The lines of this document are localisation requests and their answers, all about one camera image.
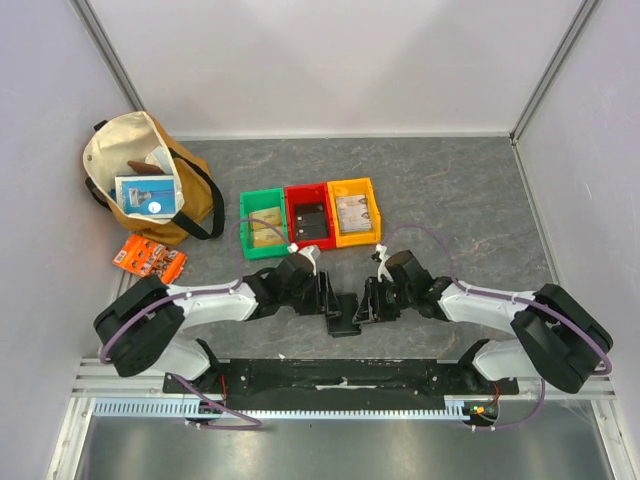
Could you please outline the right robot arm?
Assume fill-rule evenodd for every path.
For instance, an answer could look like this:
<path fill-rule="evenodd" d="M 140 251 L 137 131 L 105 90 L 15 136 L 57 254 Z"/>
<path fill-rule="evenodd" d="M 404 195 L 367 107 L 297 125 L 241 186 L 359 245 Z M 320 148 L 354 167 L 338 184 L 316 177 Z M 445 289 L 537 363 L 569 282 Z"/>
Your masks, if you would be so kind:
<path fill-rule="evenodd" d="M 372 256 L 376 275 L 365 281 L 356 324 L 395 321 L 407 309 L 444 322 L 474 323 L 509 334 L 481 339 L 461 357 L 458 381 L 467 392 L 493 382 L 537 376 L 575 394 L 594 375 L 606 375 L 611 335 L 566 290 L 545 284 L 536 291 L 483 289 L 450 276 L 432 276 L 409 250 Z"/>

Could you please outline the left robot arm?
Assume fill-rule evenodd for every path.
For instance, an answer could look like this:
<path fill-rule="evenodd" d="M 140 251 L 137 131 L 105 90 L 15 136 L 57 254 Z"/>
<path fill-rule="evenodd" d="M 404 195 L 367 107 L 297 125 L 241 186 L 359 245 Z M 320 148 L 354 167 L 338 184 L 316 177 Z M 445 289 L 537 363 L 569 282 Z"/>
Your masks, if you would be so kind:
<path fill-rule="evenodd" d="M 102 343 L 101 362 L 122 378 L 159 370 L 171 383 L 184 378 L 198 392 L 223 392 L 225 366 L 205 340 L 190 340 L 185 330 L 263 319 L 282 308 L 322 315 L 334 325 L 356 303 L 334 291 L 313 257 L 294 253 L 227 284 L 185 287 L 144 277 L 96 317 L 94 329 Z"/>

